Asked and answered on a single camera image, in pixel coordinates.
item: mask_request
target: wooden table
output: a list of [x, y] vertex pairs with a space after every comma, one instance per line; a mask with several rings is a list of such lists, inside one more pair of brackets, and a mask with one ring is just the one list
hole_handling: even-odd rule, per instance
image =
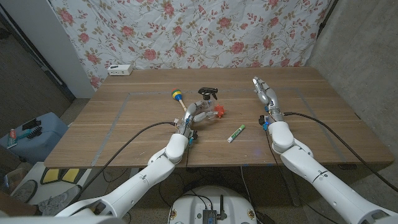
[[[314, 68], [216, 68], [135, 70], [127, 77], [108, 77], [45, 160], [47, 167], [101, 167], [140, 129], [183, 116], [171, 90], [183, 101], [201, 100], [201, 87], [219, 89], [225, 115], [193, 125], [199, 138], [190, 149], [188, 166], [268, 166], [275, 161], [266, 133], [258, 124], [264, 105], [253, 92], [260, 77], [277, 93], [282, 111], [314, 116], [338, 133], [365, 161], [386, 164], [393, 155]], [[322, 164], [359, 163], [319, 124], [298, 116], [285, 117], [293, 135], [309, 146]], [[246, 129], [232, 142], [227, 138], [241, 124]], [[168, 143], [175, 128], [162, 125], [142, 133], [110, 166], [144, 167]], [[187, 153], [177, 167], [185, 167]]]

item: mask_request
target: black cable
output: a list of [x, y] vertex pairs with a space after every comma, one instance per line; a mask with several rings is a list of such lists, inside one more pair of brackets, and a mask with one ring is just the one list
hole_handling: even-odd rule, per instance
[[131, 214], [129, 212], [126, 213], [127, 215], [129, 215], [129, 224], [131, 222]]
[[194, 196], [197, 196], [205, 204], [205, 209], [207, 210], [206, 202], [199, 195], [197, 195], [193, 190], [191, 190], [191, 191], [194, 194]]
[[[269, 143], [269, 138], [268, 138], [268, 133], [267, 133], [267, 132], [266, 132], [266, 136], [267, 136], [267, 142], [268, 142], [269, 150], [271, 151], [271, 154], [272, 154], [272, 156], [273, 156], [273, 158], [274, 158], [274, 160], [275, 160], [275, 163], [276, 163], [276, 165], [278, 166], [279, 172], [280, 172], [280, 174], [281, 174], [281, 176], [282, 176], [282, 178], [283, 178], [283, 180], [284, 180], [284, 182], [285, 182], [286, 189], [287, 189], [287, 191], [289, 191], [289, 188], [287, 187], [287, 186], [288, 186], [288, 183], [287, 183], [287, 181], [286, 181], [285, 175], [284, 175], [284, 173], [282, 172], [282, 168], [280, 168], [279, 163], [278, 163], [278, 161], [276, 160], [276, 157], [275, 157], [275, 155], [274, 155], [274, 152], [272, 151], [271, 144]], [[299, 194], [297, 194], [297, 196], [298, 196], [298, 198], [299, 198], [302, 202], [304, 202], [304, 204], [308, 205], [314, 212], [318, 213], [320, 216], [322, 216], [323, 218], [326, 218], [327, 220], [331, 221], [332, 223], [338, 224], [338, 222], [333, 221], [332, 219], [326, 217], [324, 214], [318, 212], [318, 211], [315, 210], [313, 207], [311, 207], [302, 197], [299, 196]]]
[[76, 198], [79, 198], [80, 195], [87, 189], [88, 186], [90, 186], [91, 183], [93, 183], [93, 181], [105, 170], [105, 168], [113, 161], [113, 159], [118, 156], [118, 154], [128, 145], [130, 144], [130, 142], [132, 142], [132, 140], [134, 140], [138, 135], [140, 135], [141, 133], [143, 133], [144, 131], [146, 131], [149, 128], [152, 128], [154, 126], [160, 125], [160, 124], [171, 124], [172, 126], [175, 126], [176, 123], [174, 122], [159, 122], [159, 123], [155, 123], [152, 124], [144, 129], [142, 129], [141, 131], [139, 131], [135, 136], [133, 136], [130, 140], [128, 140], [128, 142], [126, 142], [113, 156], [112, 158], [94, 175], [93, 178], [91, 178], [91, 180], [84, 186], [81, 188], [81, 191], [79, 192], [79, 194], [77, 195]]
[[372, 167], [369, 166], [369, 164], [367, 162], [365, 162], [365, 160], [363, 160], [355, 151], [353, 148], [351, 148], [351, 146], [349, 146], [344, 140], [342, 140], [340, 138], [339, 135], [337, 135], [331, 128], [329, 128], [329, 126], [327, 126], [325, 123], [323, 123], [322, 121], [313, 118], [311, 116], [305, 115], [305, 114], [301, 114], [301, 113], [296, 113], [296, 112], [286, 112], [284, 113], [284, 116], [289, 116], [289, 115], [299, 115], [302, 116], [304, 118], [308, 118], [311, 119], [313, 121], [318, 122], [319, 124], [321, 124], [322, 126], [324, 126], [325, 128], [327, 128], [327, 130], [329, 130], [341, 143], [343, 143], [343, 145], [345, 147], [347, 147], [348, 150], [350, 150], [355, 157], [357, 157], [365, 166], [366, 168], [368, 168], [374, 175], [376, 175], [379, 179], [381, 179], [385, 184], [387, 184], [392, 190], [395, 190], [396, 192], [398, 192], [398, 188], [396, 186], [394, 186], [392, 183], [390, 183], [388, 180], [386, 180], [382, 175], [380, 175], [378, 172], [376, 172]]
[[163, 181], [161, 181], [161, 182], [159, 183], [159, 195], [160, 195], [161, 199], [163, 200], [163, 202], [164, 202], [167, 206], [171, 207], [171, 205], [169, 205], [169, 203], [166, 202], [166, 200], [165, 200], [165, 199], [163, 198], [163, 196], [162, 196], [162, 193], [160, 192], [160, 188], [161, 188], [161, 186], [162, 186], [162, 182], [163, 182]]
[[115, 178], [115, 179], [113, 179], [113, 180], [107, 180], [107, 179], [105, 178], [105, 173], [104, 173], [104, 171], [102, 171], [102, 176], [104, 177], [104, 180], [105, 180], [107, 183], [110, 183], [110, 182], [114, 182], [115, 180], [117, 180], [117, 179], [119, 179], [120, 177], [122, 177], [123, 174], [125, 174], [127, 170], [128, 170], [128, 168], [127, 168], [119, 177], [117, 177], [117, 178]]
[[[182, 178], [182, 176], [180, 175], [180, 174], [177, 174], [177, 173], [171, 173], [171, 175], [177, 175], [177, 176], [179, 176], [180, 177], [180, 179], [181, 179], [181, 182], [182, 182], [182, 185], [183, 185], [183, 188], [185, 188], [185, 183], [184, 183], [184, 179]], [[159, 183], [159, 195], [160, 195], [160, 197], [161, 197], [161, 199], [163, 200], [163, 202], [167, 205], [167, 206], [169, 206], [169, 207], [172, 207], [169, 203], [167, 203], [167, 201], [163, 198], [163, 196], [162, 196], [162, 193], [161, 193], [161, 191], [160, 191], [160, 188], [161, 188], [161, 185], [162, 185], [162, 182], [160, 182]], [[198, 195], [198, 194], [196, 194], [193, 190], [190, 190], [193, 194], [182, 194], [181, 196], [179, 196], [178, 198], [180, 198], [180, 197], [184, 197], [184, 196], [196, 196], [196, 197], [198, 197], [204, 204], [205, 204], [205, 209], [207, 210], [207, 204], [206, 204], [206, 202], [202, 199], [202, 197], [203, 198], [206, 198], [207, 200], [209, 200], [209, 202], [210, 202], [210, 205], [211, 205], [211, 209], [213, 209], [213, 202], [211, 202], [211, 200], [208, 198], [208, 197], [206, 197], [206, 196], [202, 196], [202, 195]]]
[[189, 156], [189, 149], [191, 148], [191, 146], [190, 145], [188, 145], [188, 150], [187, 150], [187, 163], [185, 163], [185, 168], [187, 168], [188, 167], [188, 156]]
[[338, 222], [336, 222], [336, 221], [334, 221], [334, 220], [328, 218], [328, 217], [325, 216], [324, 214], [322, 214], [322, 213], [318, 212], [317, 210], [315, 210], [313, 207], [311, 207], [311, 205], [309, 205], [309, 204], [308, 204], [305, 200], [303, 200], [299, 195], [297, 195], [297, 196], [298, 196], [298, 198], [299, 198], [304, 204], [306, 204], [308, 207], [310, 207], [314, 212], [318, 213], [318, 215], [322, 216], [323, 218], [326, 218], [327, 220], [331, 221], [332, 223], [339, 224]]

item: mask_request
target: floral fabric backdrop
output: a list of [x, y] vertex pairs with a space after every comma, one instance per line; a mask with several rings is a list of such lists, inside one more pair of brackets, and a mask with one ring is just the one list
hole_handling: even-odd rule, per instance
[[96, 90], [134, 69], [304, 65], [330, 0], [51, 0]]

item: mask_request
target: red object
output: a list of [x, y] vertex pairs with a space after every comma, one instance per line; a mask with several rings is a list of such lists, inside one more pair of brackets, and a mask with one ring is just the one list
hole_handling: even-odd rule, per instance
[[219, 118], [221, 118], [221, 116], [222, 116], [222, 115], [224, 114], [224, 112], [225, 112], [224, 106], [220, 106], [220, 105], [215, 106], [215, 107], [214, 107], [214, 110], [218, 112], [217, 116], [218, 116]]
[[17, 139], [17, 132], [14, 129], [10, 130], [10, 138]]

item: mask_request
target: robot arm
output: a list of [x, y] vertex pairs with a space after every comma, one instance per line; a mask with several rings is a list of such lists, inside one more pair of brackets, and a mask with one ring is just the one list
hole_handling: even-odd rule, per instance
[[272, 118], [267, 120], [270, 125], [264, 127], [271, 135], [272, 149], [280, 154], [288, 169], [311, 183], [347, 223], [388, 223], [390, 218], [396, 221], [398, 214], [368, 202], [319, 164], [310, 148], [296, 140], [283, 121], [275, 92], [258, 77], [253, 83], [259, 99], [267, 105], [268, 118]]
[[[210, 103], [210, 100], [197, 101], [187, 108], [181, 124], [178, 125], [177, 132], [172, 135], [166, 147], [149, 159], [145, 169], [111, 193], [76, 202], [62, 210], [56, 217], [77, 215], [123, 217], [151, 187], [166, 179], [173, 172], [175, 165], [181, 161], [185, 148], [197, 137], [196, 132], [191, 130], [192, 123], [217, 113], [211, 110]], [[204, 116], [195, 120], [197, 114], [203, 113]]]

